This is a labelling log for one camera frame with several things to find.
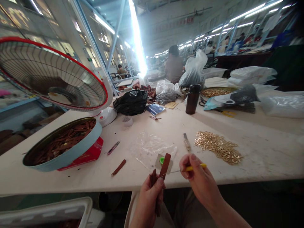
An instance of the pile of gold rings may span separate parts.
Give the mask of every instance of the pile of gold rings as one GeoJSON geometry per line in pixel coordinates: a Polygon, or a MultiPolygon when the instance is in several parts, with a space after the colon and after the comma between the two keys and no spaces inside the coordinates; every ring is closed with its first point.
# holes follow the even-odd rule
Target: pile of gold rings
{"type": "Polygon", "coordinates": [[[231,91],[228,91],[227,89],[206,89],[202,91],[202,95],[208,98],[229,93],[231,93],[231,91]]]}
{"type": "Polygon", "coordinates": [[[223,159],[230,165],[235,165],[242,161],[243,157],[234,149],[238,145],[227,142],[223,136],[215,135],[208,131],[198,131],[196,136],[198,138],[195,140],[195,145],[201,147],[203,151],[212,151],[218,158],[223,159]]]}

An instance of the black bag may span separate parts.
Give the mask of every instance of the black bag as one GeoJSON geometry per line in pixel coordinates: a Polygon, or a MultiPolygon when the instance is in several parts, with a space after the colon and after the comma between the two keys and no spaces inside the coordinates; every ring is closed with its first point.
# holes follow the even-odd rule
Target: black bag
{"type": "Polygon", "coordinates": [[[144,112],[148,93],[144,90],[131,90],[113,102],[117,112],[126,116],[134,116],[144,112]]]}

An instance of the human hand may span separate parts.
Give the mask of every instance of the human hand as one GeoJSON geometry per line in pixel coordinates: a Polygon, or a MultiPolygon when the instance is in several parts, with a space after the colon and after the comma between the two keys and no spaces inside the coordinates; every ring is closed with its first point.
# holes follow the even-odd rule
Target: human hand
{"type": "Polygon", "coordinates": [[[155,204],[156,199],[161,204],[163,201],[162,189],[166,188],[164,180],[159,177],[156,183],[150,188],[150,176],[147,177],[140,190],[136,210],[130,227],[143,228],[153,227],[155,223],[155,204]]]}
{"type": "Polygon", "coordinates": [[[188,166],[193,167],[193,171],[181,172],[181,174],[189,180],[196,198],[211,213],[221,207],[225,201],[211,172],[207,167],[203,169],[201,163],[195,154],[186,154],[180,160],[180,170],[183,171],[188,166]]]}

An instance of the dark brown water bottle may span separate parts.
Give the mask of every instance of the dark brown water bottle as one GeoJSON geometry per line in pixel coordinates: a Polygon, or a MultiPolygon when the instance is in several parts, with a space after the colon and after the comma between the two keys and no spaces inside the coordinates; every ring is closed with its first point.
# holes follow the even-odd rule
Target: dark brown water bottle
{"type": "Polygon", "coordinates": [[[197,102],[200,96],[200,84],[192,84],[188,93],[186,113],[192,115],[195,113],[197,102]]]}

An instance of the round tin tray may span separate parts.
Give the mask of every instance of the round tin tray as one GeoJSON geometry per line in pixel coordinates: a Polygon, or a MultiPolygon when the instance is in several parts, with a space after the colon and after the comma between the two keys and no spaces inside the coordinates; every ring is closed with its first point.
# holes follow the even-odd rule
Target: round tin tray
{"type": "Polygon", "coordinates": [[[206,96],[206,95],[204,95],[203,94],[203,92],[212,92],[212,91],[214,91],[214,92],[220,92],[220,91],[226,91],[227,93],[223,93],[223,94],[219,94],[219,95],[224,95],[224,94],[228,94],[228,93],[231,93],[231,92],[233,92],[233,91],[236,91],[237,90],[237,88],[231,88],[231,87],[220,87],[220,86],[217,86],[217,87],[209,87],[209,88],[206,88],[206,89],[203,89],[202,91],[201,91],[201,94],[203,95],[203,96],[205,96],[205,97],[207,97],[207,98],[210,98],[210,97],[214,97],[214,96],[206,96]]]}
{"type": "Polygon", "coordinates": [[[93,117],[85,117],[78,120],[74,120],[56,129],[52,133],[48,134],[29,150],[29,152],[23,158],[23,164],[29,168],[33,168],[41,172],[49,172],[68,166],[76,158],[83,155],[97,141],[98,137],[102,132],[102,126],[98,121],[96,121],[96,124],[91,130],[91,132],[80,142],[78,142],[75,146],[70,148],[68,151],[64,152],[63,154],[59,155],[58,157],[52,160],[49,160],[39,165],[32,165],[32,162],[35,156],[41,150],[43,150],[51,141],[53,141],[58,136],[58,134],[65,132],[71,127],[77,126],[79,124],[85,123],[90,120],[96,120],[96,119],[93,117]]]}

